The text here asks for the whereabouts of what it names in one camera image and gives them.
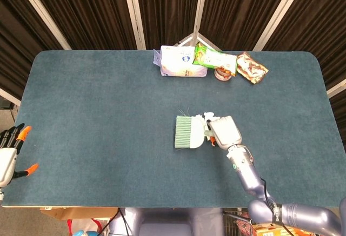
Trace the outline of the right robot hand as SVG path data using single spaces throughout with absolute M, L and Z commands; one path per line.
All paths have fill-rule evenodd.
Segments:
M 242 142 L 241 133 L 232 116 L 209 121 L 209 127 L 213 132 L 217 145 L 223 150 L 228 150 L 230 147 Z

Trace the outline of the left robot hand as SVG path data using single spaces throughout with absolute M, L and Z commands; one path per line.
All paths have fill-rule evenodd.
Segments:
M 12 180 L 28 177 L 36 172 L 38 163 L 23 171 L 16 171 L 16 163 L 21 148 L 32 127 L 24 123 L 1 132 L 1 188 L 7 187 Z

